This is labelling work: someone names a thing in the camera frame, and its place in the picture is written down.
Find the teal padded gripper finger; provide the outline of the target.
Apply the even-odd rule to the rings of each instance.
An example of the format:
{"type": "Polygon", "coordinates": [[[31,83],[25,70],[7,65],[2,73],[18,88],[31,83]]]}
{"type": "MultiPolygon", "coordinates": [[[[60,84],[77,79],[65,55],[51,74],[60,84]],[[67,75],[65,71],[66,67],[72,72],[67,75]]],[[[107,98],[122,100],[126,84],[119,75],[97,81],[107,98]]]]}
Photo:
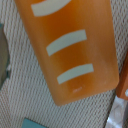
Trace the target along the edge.
{"type": "Polygon", "coordinates": [[[8,42],[4,33],[4,25],[0,23],[0,90],[4,82],[10,77],[11,71],[8,69],[10,64],[10,54],[8,42]]]}

